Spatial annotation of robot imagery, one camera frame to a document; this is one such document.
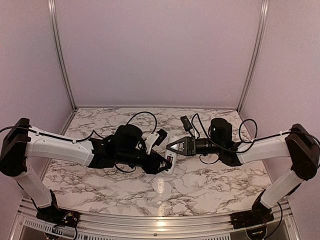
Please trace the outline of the white remote control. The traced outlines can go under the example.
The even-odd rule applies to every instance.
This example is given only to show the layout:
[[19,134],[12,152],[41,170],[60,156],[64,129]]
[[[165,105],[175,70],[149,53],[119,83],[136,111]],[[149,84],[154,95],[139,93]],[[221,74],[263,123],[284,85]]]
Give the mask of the white remote control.
[[[171,136],[168,137],[167,144],[170,144],[170,143],[172,143],[172,142],[175,142],[175,141],[177,141],[178,139],[179,139],[179,138],[178,138],[177,136],[171,135]],[[166,169],[166,170],[162,171],[161,173],[162,173],[163,175],[172,175],[172,174],[174,173],[174,169],[175,169],[175,166],[176,166],[177,153],[175,153],[175,152],[167,149],[167,150],[165,151],[165,158],[166,158],[167,161],[169,161],[169,162],[172,164],[172,166],[171,166],[171,168]]]

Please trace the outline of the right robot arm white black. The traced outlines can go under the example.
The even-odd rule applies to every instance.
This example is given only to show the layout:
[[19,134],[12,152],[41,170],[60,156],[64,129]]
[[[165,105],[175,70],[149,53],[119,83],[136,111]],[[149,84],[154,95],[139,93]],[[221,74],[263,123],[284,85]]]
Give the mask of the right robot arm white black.
[[302,182],[315,177],[319,169],[320,142],[299,123],[286,132],[239,142],[232,140],[232,125],[223,118],[212,119],[208,130],[206,138],[183,137],[168,143],[166,149],[186,157],[216,154],[229,167],[274,158],[291,159],[290,170],[255,200],[247,214],[252,224],[260,223],[268,210],[292,194]]

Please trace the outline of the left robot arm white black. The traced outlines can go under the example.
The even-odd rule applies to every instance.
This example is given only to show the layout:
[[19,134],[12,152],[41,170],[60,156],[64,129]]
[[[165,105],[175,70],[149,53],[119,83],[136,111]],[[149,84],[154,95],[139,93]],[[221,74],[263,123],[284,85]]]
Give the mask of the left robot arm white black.
[[146,174],[156,175],[172,167],[172,163],[153,150],[167,136],[160,129],[143,139],[143,132],[132,124],[120,125],[114,134],[97,139],[91,135],[70,138],[40,130],[30,125],[28,118],[21,118],[14,126],[6,127],[0,152],[0,171],[12,177],[30,196],[36,208],[53,223],[63,219],[54,193],[49,190],[28,158],[48,158],[67,161],[92,169],[113,168],[116,164],[139,167]]

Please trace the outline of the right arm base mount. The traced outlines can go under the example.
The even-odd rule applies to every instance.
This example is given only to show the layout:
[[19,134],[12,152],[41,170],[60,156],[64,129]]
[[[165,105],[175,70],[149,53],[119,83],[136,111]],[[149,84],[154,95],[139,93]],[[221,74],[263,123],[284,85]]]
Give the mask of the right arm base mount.
[[231,224],[234,229],[248,228],[256,225],[263,225],[273,221],[274,215],[270,209],[258,210],[251,209],[241,212],[235,212],[230,215]]

